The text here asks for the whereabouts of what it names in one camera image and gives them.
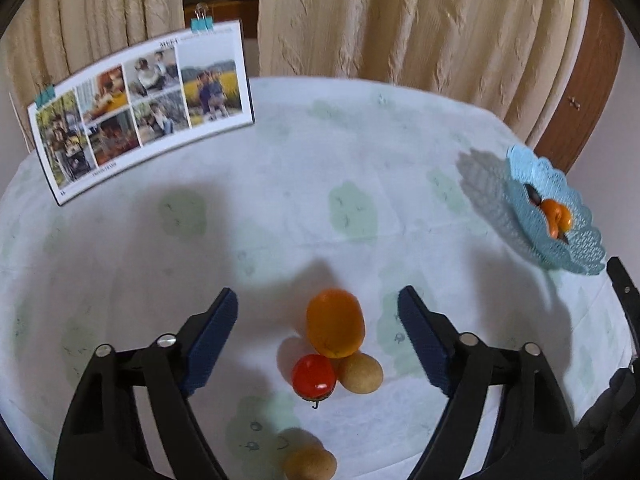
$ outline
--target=fruit pile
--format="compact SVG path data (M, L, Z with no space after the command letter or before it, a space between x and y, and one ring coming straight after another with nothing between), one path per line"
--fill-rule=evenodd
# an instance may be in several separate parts
M314 408L334 392L338 380L355 394L373 393L382 384L380 363L360 352L365 324L353 294L330 288L313 298L306 308L306 336L318 353L296 363L291 383ZM322 447L300 449L284 463L287 480L330 480L336 470L335 456Z
M571 211L569 211L569 208L551 198L545 198L543 200L538 190L531 184L525 184L524 187L527 189L529 201L539 207L545 214L549 236L568 244L569 240L567 240L564 234L569 232L574 226L574 217Z

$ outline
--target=blue plastic bowl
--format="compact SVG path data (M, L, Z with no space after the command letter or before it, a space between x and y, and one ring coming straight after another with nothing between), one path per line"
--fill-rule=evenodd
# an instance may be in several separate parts
M537 158L525 146L509 148L507 161L510 169L506 182L507 199L543 266L575 274L600 274L606 256L602 235L593 226L591 211L582 203L580 193L567 184L564 173L556 170L548 159ZM549 236L546 217L529 201L524 184L535 187L543 199L552 198L569 208L574 227L565 233L568 244Z

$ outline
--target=photo collage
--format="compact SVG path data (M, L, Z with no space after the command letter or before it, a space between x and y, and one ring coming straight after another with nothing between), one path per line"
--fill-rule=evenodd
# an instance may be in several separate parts
M170 43L126 59L38 110L58 189L131 150L207 122L219 121L212 129L222 130L225 119L241 114L233 50L203 46Z

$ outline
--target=round table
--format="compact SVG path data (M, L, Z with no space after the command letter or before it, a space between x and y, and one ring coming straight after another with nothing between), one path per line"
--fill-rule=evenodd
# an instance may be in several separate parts
M280 479L283 458L313 438L337 457L337 479L408 476L446 398L396 317L405 285L489 345L539 343L575 418L628 364L606 275L529 260L502 191L518 141L493 114L355 80L262 78L252 93L254 126L144 162L62 208L34 153L8 187L0 411L47 475L92 351L147 346L224 286L238 294L239 319L191 405L233 479ZM313 410L289 374L312 351L306 304L332 286L359 298L362 349L385 381L369 396L338 386ZM148 401L140 409L148 426ZM496 409L492 392L467 473L482 463ZM158 436L148 439L167 472Z

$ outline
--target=white wall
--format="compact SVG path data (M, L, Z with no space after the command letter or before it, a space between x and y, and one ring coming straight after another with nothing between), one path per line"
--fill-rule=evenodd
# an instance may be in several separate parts
M7 76L4 70L0 70L0 196L27 154L22 131L9 99Z
M568 181L593 211L607 253L640 285L640 47L626 27L609 101Z

